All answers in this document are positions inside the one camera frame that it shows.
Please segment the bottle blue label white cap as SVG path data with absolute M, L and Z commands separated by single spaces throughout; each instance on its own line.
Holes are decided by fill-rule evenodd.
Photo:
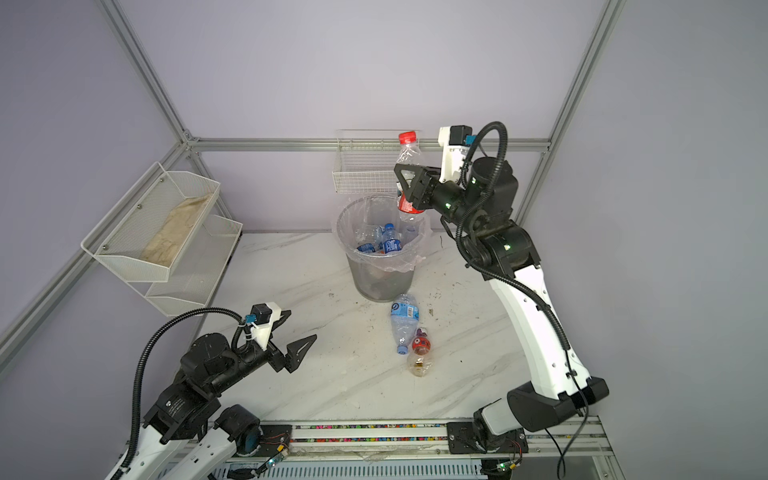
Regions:
M 377 248 L 373 243 L 363 243 L 357 247 L 357 250 L 364 254 L 376 254 L 378 252 Z

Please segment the small bottle blue cap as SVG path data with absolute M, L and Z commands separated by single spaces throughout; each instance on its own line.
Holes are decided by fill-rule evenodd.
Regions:
M 392 223 L 387 223 L 381 228 L 379 245 L 385 254 L 402 250 L 399 233 Z

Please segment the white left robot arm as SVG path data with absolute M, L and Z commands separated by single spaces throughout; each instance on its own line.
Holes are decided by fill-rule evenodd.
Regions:
M 250 340 L 237 347 L 221 333 L 209 333 L 194 341 L 180 361 L 174 382 L 158 397 L 146 415 L 141 414 L 141 390 L 149 344 L 142 353 L 134 378 L 131 434 L 112 479 L 148 479 L 169 463 L 175 452 L 200 435 L 210 417 L 221 407 L 224 391 L 268 364 L 273 370 L 296 371 L 315 335 L 287 345 L 280 351 L 273 343 L 260 347 Z

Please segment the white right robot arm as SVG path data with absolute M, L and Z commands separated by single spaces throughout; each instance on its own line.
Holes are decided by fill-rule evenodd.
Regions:
M 483 157 L 460 183 L 441 181 L 436 167 L 398 164 L 394 171 L 405 199 L 438 212 L 467 267 L 490 284 L 528 364 L 528 382 L 474 413 L 478 446 L 497 450 L 509 433 L 549 429 L 606 398 L 606 381 L 583 365 L 551 305 L 531 236 L 512 218 L 518 188 L 512 167 Z

